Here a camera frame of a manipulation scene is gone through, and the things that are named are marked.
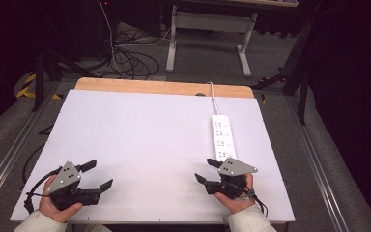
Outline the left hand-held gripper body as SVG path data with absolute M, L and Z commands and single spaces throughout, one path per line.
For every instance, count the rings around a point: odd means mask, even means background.
M 83 206 L 97 205 L 100 200 L 99 189 L 81 189 L 81 172 L 76 170 L 70 160 L 62 166 L 47 190 L 48 196 L 58 210 L 65 210 L 75 203 Z

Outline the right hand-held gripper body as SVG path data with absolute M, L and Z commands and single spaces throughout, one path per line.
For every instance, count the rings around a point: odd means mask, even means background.
M 254 166 L 237 159 L 228 158 L 217 168 L 220 181 L 207 181 L 207 184 L 205 184 L 207 194 L 220 192 L 228 198 L 235 199 L 243 193 L 248 193 L 248 190 L 245 190 L 245 175 L 257 171 L 258 169 Z

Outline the person's left hand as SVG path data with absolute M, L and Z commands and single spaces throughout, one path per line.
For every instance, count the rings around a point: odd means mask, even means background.
M 72 216 L 76 215 L 82 208 L 83 205 L 81 203 L 75 203 L 69 206 L 65 210 L 58 210 L 55 205 L 52 203 L 51 198 L 46 196 L 47 189 L 56 178 L 55 175 L 49 177 L 49 179 L 45 182 L 43 187 L 43 197 L 41 198 L 39 204 L 39 211 L 43 213 L 46 217 L 59 222 L 65 223 L 67 222 Z

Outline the person's right hand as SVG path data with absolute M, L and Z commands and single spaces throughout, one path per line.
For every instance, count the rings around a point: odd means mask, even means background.
M 245 190 L 252 189 L 253 175 L 248 173 L 245 175 Z M 236 214 L 255 204 L 255 200 L 253 198 L 247 198 L 243 200 L 230 199 L 220 192 L 217 192 L 214 196 L 222 205 L 224 205 L 230 211 L 231 214 Z

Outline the white power strip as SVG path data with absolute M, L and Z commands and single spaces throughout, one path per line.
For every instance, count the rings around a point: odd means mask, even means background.
M 229 117 L 226 115 L 213 115 L 212 131 L 214 137 L 214 154 L 218 161 L 236 157 L 234 139 Z

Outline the white table cover board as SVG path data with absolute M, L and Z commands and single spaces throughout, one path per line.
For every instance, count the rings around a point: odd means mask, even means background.
M 295 216 L 258 102 L 222 98 L 69 91 L 24 189 L 35 189 L 49 171 L 70 160 L 95 160 L 82 188 L 113 180 L 96 206 L 75 222 L 214 223 L 228 215 L 194 176 L 216 181 L 211 118 L 230 119 L 236 157 L 258 169 L 254 187 L 272 222 Z

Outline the yellow black floor tape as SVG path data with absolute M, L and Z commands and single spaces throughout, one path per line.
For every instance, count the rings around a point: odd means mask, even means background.
M 16 96 L 18 98 L 25 97 L 34 99 L 36 94 L 34 92 L 30 92 L 29 89 L 32 85 L 32 82 L 36 79 L 36 75 L 34 73 L 30 74 L 26 80 L 24 81 L 23 85 L 21 86 L 20 90 L 17 92 Z

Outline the black metal stand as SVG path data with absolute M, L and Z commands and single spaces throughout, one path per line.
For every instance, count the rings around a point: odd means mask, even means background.
M 105 57 L 103 19 L 96 0 L 26 0 L 24 7 L 36 51 L 36 111 L 43 103 L 43 74 L 61 80 L 60 63 L 82 76 L 94 76 L 77 62 Z
M 309 84 L 304 61 L 304 50 L 312 26 L 313 20 L 307 19 L 301 28 L 294 46 L 278 75 L 275 75 L 270 79 L 264 78 L 258 84 L 251 86 L 251 89 L 253 90 L 261 90 L 272 85 L 273 83 L 276 83 L 277 81 L 285 79 L 286 82 L 282 88 L 282 93 L 285 96 L 293 96 L 297 89 L 300 88 L 300 99 L 297 114 L 302 125 L 305 125 L 304 113 Z

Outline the aluminium floor rail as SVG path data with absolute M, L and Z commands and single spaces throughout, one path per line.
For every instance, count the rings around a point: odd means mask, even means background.
M 33 110 L 34 99 L 20 98 L 0 116 L 0 188 L 21 156 L 33 130 L 45 114 L 45 109 L 60 85 L 59 81 L 45 84 L 43 102 L 36 111 Z
M 334 230 L 335 232 L 349 232 L 347 223 L 339 208 L 338 202 L 335 198 L 334 192 L 328 181 L 328 178 L 323 169 L 323 166 L 321 165 L 318 154 L 309 136 L 308 130 L 306 126 L 304 126 L 300 122 L 300 118 L 297 113 L 297 106 L 295 103 L 295 99 L 293 97 L 287 97 L 286 102 L 289 105 L 289 108 L 295 119 L 296 125 L 300 131 L 300 137 L 305 146 L 306 157 L 308 159 L 310 168 L 316 180 L 318 189 L 322 195 L 322 198 L 328 210 L 328 214 L 333 224 Z

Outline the white metal desk frame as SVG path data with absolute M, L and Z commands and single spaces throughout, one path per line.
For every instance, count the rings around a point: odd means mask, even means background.
M 179 10 L 177 5 L 174 5 L 172 7 L 171 15 L 170 44 L 165 68 L 168 73 L 174 71 L 177 45 L 176 30 L 181 28 L 244 33 L 243 43 L 237 45 L 236 50 L 240 58 L 243 76 L 246 78 L 252 76 L 245 53 L 257 20 L 257 14 L 252 14 L 250 17 L 239 17 L 230 15 L 184 13 Z

